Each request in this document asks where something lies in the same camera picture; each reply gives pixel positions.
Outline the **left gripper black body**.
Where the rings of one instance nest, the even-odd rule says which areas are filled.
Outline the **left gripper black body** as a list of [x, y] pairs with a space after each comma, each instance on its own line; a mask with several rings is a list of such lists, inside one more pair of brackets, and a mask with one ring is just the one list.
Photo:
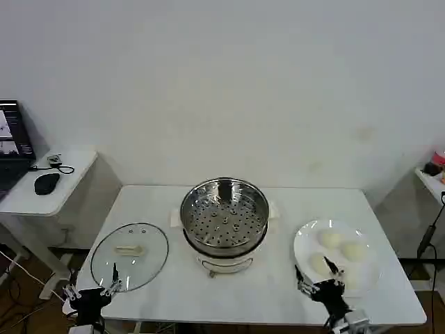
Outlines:
[[108, 297], [103, 287], [83, 289], [70, 298], [70, 307], [76, 311], [76, 325], [102, 325], [102, 308], [108, 305]]

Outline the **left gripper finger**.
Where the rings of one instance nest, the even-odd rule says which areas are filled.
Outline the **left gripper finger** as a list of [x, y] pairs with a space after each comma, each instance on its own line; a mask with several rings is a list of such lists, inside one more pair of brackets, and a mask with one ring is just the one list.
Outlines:
[[81, 298], [80, 291], [76, 288], [76, 278], [78, 272], [70, 269], [70, 278], [68, 284], [63, 287], [63, 293], [69, 300], [76, 300]]
[[112, 281], [111, 284], [104, 288], [101, 292], [102, 296], [114, 296], [117, 292], [119, 292], [122, 286], [122, 280], [119, 277], [119, 271], [117, 269], [117, 264], [113, 264], [113, 272], [112, 272]]

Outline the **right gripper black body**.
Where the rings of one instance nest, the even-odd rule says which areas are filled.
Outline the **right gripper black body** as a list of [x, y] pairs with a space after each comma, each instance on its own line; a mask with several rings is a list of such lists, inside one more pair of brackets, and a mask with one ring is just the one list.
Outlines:
[[314, 284], [312, 300], [322, 303], [329, 316], [343, 317], [350, 312], [349, 305], [343, 299], [345, 285], [338, 280], [324, 280]]

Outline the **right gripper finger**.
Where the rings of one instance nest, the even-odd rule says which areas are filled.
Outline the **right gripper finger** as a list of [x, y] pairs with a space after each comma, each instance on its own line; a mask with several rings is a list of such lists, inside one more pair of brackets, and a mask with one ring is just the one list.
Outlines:
[[305, 277], [301, 273], [298, 265], [295, 264], [294, 268], [296, 270], [296, 278], [297, 278], [297, 288], [300, 292], [302, 292], [305, 296], [312, 299], [314, 293], [314, 286], [305, 280]]
[[330, 269], [331, 276], [339, 282], [344, 282], [344, 274], [345, 271], [342, 268], [339, 268], [333, 261], [329, 260], [326, 256], [323, 257], [325, 260], [325, 263], [327, 264], [328, 268]]

